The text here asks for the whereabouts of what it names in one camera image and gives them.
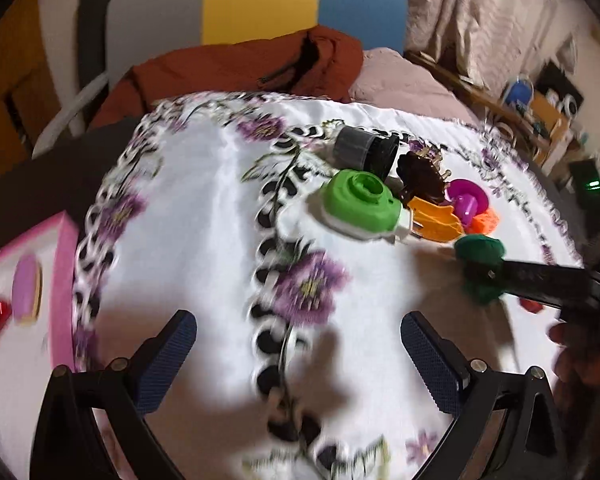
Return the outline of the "person's right hand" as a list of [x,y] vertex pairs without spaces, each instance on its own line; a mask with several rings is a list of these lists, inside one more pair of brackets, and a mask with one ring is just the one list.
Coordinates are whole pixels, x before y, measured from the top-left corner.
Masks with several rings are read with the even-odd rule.
[[554,399],[567,456],[600,457],[600,351],[585,350],[581,327],[564,322],[548,330],[560,351],[554,363]]

